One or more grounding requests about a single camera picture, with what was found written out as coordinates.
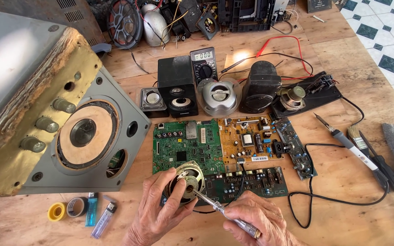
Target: multimeter display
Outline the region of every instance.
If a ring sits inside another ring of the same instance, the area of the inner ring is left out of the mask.
[[[213,47],[194,50],[189,55],[191,56],[194,79],[197,85],[206,78],[218,80],[215,49]]]
[[[204,59],[209,59],[212,58],[212,51],[207,51],[207,52],[203,52],[200,54],[195,54],[194,55],[194,60],[199,61],[199,60],[204,60]]]

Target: knob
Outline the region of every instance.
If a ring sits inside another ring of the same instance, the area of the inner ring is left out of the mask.
[[[36,127],[49,133],[54,133],[59,129],[59,124],[48,117],[41,117],[36,120]]]
[[[52,107],[68,114],[72,114],[75,111],[75,105],[62,98],[56,99],[52,104]]]
[[[208,65],[204,65],[200,68],[199,74],[202,79],[209,78],[212,74],[212,68]]]
[[[46,145],[44,142],[32,136],[25,137],[21,141],[21,148],[25,150],[30,150],[34,153],[42,152],[45,149],[45,147]]]

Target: wooden table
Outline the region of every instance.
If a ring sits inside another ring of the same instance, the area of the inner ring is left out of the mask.
[[[355,33],[335,6],[333,9],[316,13],[326,20],[322,23],[307,14],[300,1],[297,28],[292,35],[300,39],[305,60],[314,66],[315,72],[325,70],[340,82],[338,88],[349,100],[364,110],[365,120],[359,128],[369,138],[373,147],[381,153],[387,163],[394,166],[394,156],[388,148],[381,123],[394,123],[394,90],[380,72],[369,53],[364,49]],[[288,31],[285,23],[277,28]],[[165,57],[189,54],[189,51],[213,46],[216,50],[218,70],[230,66],[244,57],[255,55],[270,37],[279,36],[275,31],[249,33],[218,33],[211,41],[187,40],[166,46],[148,47],[141,43],[133,49],[138,63],[150,74],[139,70],[128,51],[113,50],[104,60],[104,66],[121,84],[130,97],[135,98],[140,87],[150,87],[157,80],[157,60]],[[296,41],[290,38],[272,40],[265,52],[282,52],[298,56]],[[277,64],[286,57],[272,55],[261,59]],[[244,62],[233,70],[249,68],[253,60]],[[288,59],[277,67],[279,75],[305,76],[302,64]],[[243,78],[246,73],[234,74]],[[346,101],[338,100],[314,110],[334,127],[345,131],[351,123],[359,120],[360,113]],[[232,117],[244,115],[235,112]],[[210,119],[202,110],[200,115],[183,118]],[[305,143],[335,143],[329,132],[314,118],[312,112],[290,117],[301,141]],[[153,123],[171,122],[176,119],[153,119]],[[119,208],[115,217],[100,240],[90,238],[92,228],[85,228],[85,217],[66,218],[60,222],[47,219],[49,206],[57,201],[68,202],[75,196],[86,194],[42,194],[0,198],[0,245],[117,245],[130,226],[141,198],[142,181],[152,171],[152,131],[148,133],[141,151],[120,192],[108,195],[117,199]],[[311,147],[318,176],[314,178],[314,192],[328,197],[353,202],[372,202],[382,195],[370,170],[361,164],[347,149],[332,147]],[[286,158],[281,161],[246,164],[246,169],[255,167],[282,166],[288,190],[308,191],[308,181],[301,182],[292,169],[293,164]],[[308,212],[307,197],[293,197],[294,210],[301,222],[306,223]],[[293,219],[287,197],[271,199],[281,207],[288,229],[311,245],[393,245],[394,246],[394,193],[381,203],[359,207],[314,199],[313,220],[309,229],[300,228]],[[98,217],[108,202],[99,200]],[[209,210],[208,206],[199,209]],[[203,215],[193,213],[155,245],[239,245],[229,232],[224,231],[224,218],[219,213]]]

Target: circuit board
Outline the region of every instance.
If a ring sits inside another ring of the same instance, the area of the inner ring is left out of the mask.
[[[283,197],[288,195],[281,167],[272,167],[247,171],[244,177],[245,190],[250,190],[256,195],[264,198]],[[231,202],[238,194],[241,186],[241,176],[227,177],[226,173],[205,175],[205,186],[203,194],[220,203]],[[207,203],[199,198],[196,206],[205,206]]]
[[[274,126],[282,142],[273,142],[274,151],[277,155],[282,153],[290,154],[294,168],[301,180],[309,179],[311,173],[317,176],[315,170],[311,170],[311,159],[305,152],[299,137],[294,131],[291,121],[288,118],[281,118],[274,121]]]
[[[238,157],[244,158],[246,162],[283,158],[272,152],[271,142],[281,139],[275,129],[272,129],[267,115],[219,119],[218,125],[225,165],[236,164]]]
[[[216,120],[156,124],[153,131],[153,174],[187,161],[197,162],[203,175],[225,172]]]

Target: black speaker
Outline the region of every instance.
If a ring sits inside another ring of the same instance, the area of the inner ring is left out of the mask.
[[[198,115],[190,56],[158,60],[158,90],[171,117]]]
[[[276,67],[267,61],[255,62],[249,71],[239,110],[243,113],[262,113],[270,105],[281,88],[281,77]]]

